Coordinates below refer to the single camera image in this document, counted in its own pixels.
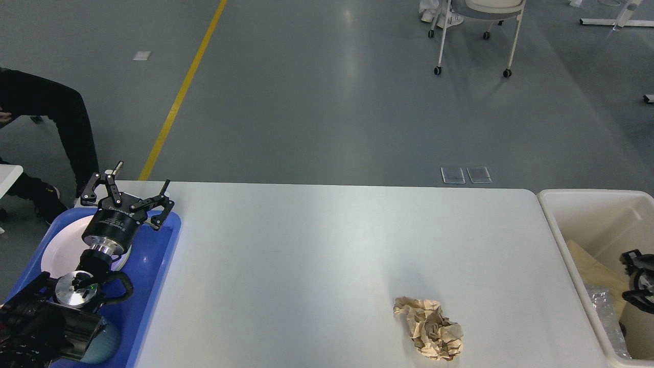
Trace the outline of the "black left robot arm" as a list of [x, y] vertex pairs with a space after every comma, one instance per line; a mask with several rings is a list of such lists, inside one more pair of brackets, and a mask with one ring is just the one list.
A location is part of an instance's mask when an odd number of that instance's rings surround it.
[[167, 193], [121, 191], [123, 163], [91, 175], [2, 304], [2, 367], [133, 367], [181, 228]]

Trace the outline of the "person hand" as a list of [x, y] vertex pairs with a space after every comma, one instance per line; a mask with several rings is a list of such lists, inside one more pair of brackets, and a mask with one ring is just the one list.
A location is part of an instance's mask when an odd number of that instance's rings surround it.
[[1, 111], [0, 112], [0, 126], [3, 127], [13, 120], [12, 114], [9, 112]]

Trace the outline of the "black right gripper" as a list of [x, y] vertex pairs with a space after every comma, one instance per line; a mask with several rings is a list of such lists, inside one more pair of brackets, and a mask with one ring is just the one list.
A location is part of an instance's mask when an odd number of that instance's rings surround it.
[[639, 310], [653, 314], [653, 254], [634, 249], [622, 253], [619, 261], [625, 273], [634, 276], [634, 290], [623, 292], [622, 298]]

